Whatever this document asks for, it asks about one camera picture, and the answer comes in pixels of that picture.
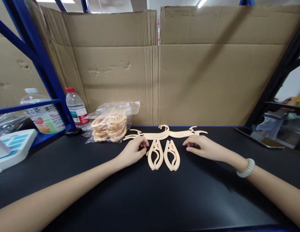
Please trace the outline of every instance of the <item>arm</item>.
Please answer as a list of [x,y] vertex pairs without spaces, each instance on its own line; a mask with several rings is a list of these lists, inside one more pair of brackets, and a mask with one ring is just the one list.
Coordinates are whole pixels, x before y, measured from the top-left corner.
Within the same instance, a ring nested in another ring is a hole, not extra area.
[[0,209],[0,231],[41,231],[104,179],[141,159],[147,146],[149,142],[139,136],[116,158]]
[[[242,173],[248,161],[239,154],[222,147],[205,136],[192,135],[183,143],[186,150],[201,157],[222,161]],[[247,177],[259,191],[271,200],[286,216],[300,228],[300,190],[255,165]]]

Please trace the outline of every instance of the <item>ceiling light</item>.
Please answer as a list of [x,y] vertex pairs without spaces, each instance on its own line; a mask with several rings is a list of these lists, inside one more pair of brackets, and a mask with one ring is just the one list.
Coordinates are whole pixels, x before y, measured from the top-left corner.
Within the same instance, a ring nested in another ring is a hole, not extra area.
[[198,4],[198,8],[202,7],[202,5],[204,5],[206,1],[207,0],[201,0]]
[[[36,0],[37,2],[55,3],[55,0]],[[75,3],[73,0],[62,0],[62,3]]]

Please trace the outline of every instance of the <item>white plastic lid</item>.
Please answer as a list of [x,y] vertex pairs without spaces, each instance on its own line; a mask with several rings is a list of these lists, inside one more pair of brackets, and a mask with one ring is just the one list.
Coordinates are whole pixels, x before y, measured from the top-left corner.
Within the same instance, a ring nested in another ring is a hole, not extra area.
[[32,88],[32,89],[25,89],[25,92],[27,92],[27,93],[37,93],[38,90],[35,89],[35,88]]

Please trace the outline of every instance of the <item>wrist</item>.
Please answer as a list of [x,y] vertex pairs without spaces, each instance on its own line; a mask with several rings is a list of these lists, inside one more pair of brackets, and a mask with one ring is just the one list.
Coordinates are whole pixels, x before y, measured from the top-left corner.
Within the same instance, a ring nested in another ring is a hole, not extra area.
[[112,166],[117,169],[117,171],[120,171],[123,168],[126,168],[126,166],[124,165],[124,162],[121,161],[121,159],[119,158],[119,156],[113,158],[111,160],[112,162]]
[[228,155],[228,158],[224,162],[233,166],[240,173],[244,172],[249,165],[249,161],[247,159],[235,152]]

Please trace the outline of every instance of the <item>drink label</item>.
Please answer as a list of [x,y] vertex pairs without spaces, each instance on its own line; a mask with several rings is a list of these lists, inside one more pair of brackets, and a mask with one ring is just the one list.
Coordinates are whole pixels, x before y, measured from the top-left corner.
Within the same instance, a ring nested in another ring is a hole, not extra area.
[[84,124],[87,124],[90,122],[89,119],[85,119],[85,117],[88,115],[85,107],[83,107],[81,109],[77,109],[77,110],[69,109],[69,111],[73,117],[73,121],[75,122],[75,124],[77,126],[84,125]]
[[[21,104],[30,104],[33,101],[21,101]],[[29,108],[25,110],[37,129],[44,134],[54,134],[63,129],[65,125],[53,104]]]

